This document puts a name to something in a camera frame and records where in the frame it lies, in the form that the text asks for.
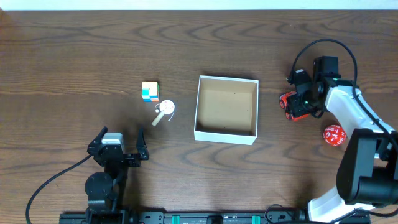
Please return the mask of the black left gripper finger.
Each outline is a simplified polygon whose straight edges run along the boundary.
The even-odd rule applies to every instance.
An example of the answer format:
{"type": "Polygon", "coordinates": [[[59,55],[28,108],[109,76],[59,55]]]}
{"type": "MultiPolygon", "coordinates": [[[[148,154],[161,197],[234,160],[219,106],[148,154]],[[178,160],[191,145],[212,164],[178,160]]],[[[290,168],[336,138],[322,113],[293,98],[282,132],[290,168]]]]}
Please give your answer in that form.
{"type": "Polygon", "coordinates": [[[147,150],[146,142],[144,139],[144,129],[140,128],[137,135],[136,149],[140,160],[148,160],[149,152],[147,150]]]}
{"type": "Polygon", "coordinates": [[[99,134],[94,138],[92,141],[93,144],[101,144],[101,141],[104,137],[104,135],[108,132],[108,128],[104,126],[102,130],[99,132],[99,134]]]}

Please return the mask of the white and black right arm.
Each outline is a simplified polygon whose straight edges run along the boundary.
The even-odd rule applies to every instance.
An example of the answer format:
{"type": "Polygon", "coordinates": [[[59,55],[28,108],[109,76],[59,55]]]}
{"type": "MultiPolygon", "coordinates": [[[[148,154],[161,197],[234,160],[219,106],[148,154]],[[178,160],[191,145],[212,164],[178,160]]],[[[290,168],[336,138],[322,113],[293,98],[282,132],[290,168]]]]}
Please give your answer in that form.
{"type": "Polygon", "coordinates": [[[349,140],[336,185],[309,202],[309,220],[336,223],[397,204],[397,131],[366,103],[356,80],[342,79],[338,59],[316,58],[312,76],[293,69],[287,81],[296,88],[287,98],[287,115],[320,117],[329,112],[349,140]]]}

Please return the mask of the red toy truck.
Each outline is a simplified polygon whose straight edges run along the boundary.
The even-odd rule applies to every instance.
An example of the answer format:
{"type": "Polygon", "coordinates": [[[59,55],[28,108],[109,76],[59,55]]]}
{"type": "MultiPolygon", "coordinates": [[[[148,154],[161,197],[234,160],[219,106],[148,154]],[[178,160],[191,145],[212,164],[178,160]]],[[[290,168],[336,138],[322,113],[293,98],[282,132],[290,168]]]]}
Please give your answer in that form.
{"type": "Polygon", "coordinates": [[[310,113],[300,105],[296,91],[290,91],[280,95],[279,104],[280,107],[285,110],[285,116],[288,120],[298,121],[310,115],[310,113]]]}

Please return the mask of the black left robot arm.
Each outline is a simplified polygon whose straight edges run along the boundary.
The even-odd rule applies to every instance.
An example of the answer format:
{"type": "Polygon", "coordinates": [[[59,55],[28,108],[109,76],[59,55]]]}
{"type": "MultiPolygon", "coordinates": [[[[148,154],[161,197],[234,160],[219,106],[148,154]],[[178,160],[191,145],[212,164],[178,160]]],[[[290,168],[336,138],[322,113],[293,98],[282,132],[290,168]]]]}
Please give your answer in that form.
{"type": "Polygon", "coordinates": [[[85,183],[91,211],[114,213],[121,206],[128,169],[139,167],[141,161],[149,159],[142,128],[137,136],[136,149],[136,153],[127,153],[123,135],[108,133],[107,127],[89,143],[87,153],[104,168],[104,171],[92,174],[85,183]]]}

